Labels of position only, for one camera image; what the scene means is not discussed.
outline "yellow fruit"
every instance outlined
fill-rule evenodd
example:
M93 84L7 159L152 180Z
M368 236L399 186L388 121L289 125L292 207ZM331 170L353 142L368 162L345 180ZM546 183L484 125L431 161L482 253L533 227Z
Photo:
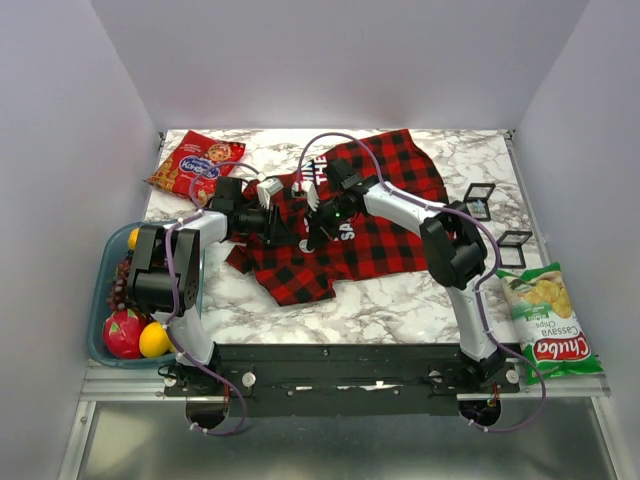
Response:
M136 249L136 243L138 242L139 231L140 231L139 228L134 228L133 230L131 230L131 233L129 234L129 238L127 239L127 246L129 247L129 250Z
M140 353L147 358L160 357L171 347L169 336L158 322L152 322L140 335Z

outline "blue plastic bin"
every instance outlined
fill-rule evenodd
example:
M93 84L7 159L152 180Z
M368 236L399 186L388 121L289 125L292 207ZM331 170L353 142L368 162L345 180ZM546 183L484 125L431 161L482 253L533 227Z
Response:
M175 361L175 354L169 353L156 358L121 359L114 357L102 341L102 328L104 322L111 315L111 310L107 305L107 298L113 285L118 264L125 256L129 248L127 240L134 228L141 227L145 222L136 222L126 225L114 233L107 241L102 254L102 263L98 272L96 288L93 293L93 303L91 305L91 317L89 318L89 334L87 342L89 345L89 355L96 362L100 362L107 367L119 368L158 368ZM200 291L196 299L198 312L202 310L202 285L204 280L204 252L200 254Z

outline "red snack bag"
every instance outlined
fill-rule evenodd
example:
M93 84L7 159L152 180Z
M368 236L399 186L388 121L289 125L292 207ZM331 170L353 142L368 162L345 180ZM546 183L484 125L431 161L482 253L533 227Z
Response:
M214 140L189 130L169 158L151 175L147 182L167 192L189 198L189 185L212 163L237 162L244 155L244 143ZM195 193L201 205L216 191L216 179L228 175L233 165L214 169L200 177Z

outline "red plaid shirt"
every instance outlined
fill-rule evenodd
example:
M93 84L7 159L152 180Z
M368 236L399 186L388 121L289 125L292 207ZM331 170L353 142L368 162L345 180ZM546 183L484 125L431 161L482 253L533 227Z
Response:
M383 133L363 142L380 161L386 180L419 197L448 203L440 174L427 154L413 143L408 130ZM338 145L304 167L304 179L314 180L320 198L335 195L322 170L338 158L349 161L363 178L375 175L373 162L357 143ZM278 178L285 188L272 201L280 206L290 231L306 238L306 200L291 194L295 173ZM255 198L255 183L244 194ZM335 280L362 280L427 268L418 236L383 218L365 215L341 225L339 238L312 253L303 253L298 245L268 247L252 235L246 247L236 246L231 251L227 262L243 273L252 270L279 305L333 298Z

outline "screw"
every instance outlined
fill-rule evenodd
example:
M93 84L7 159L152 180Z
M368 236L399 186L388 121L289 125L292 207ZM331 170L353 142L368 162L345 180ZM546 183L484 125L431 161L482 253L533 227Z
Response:
M518 372L516 372L515 370L507 371L505 377L507 379L507 382L511 383L512 385L515 385L520 381L520 375L518 375Z
M253 387L253 385L255 385L256 383L256 376L253 374L253 372L247 372L242 376L242 384L249 388L249 387Z
M429 373L429 377L436 383L442 383L442 375L440 375L440 372L437 370L432 370L431 373Z

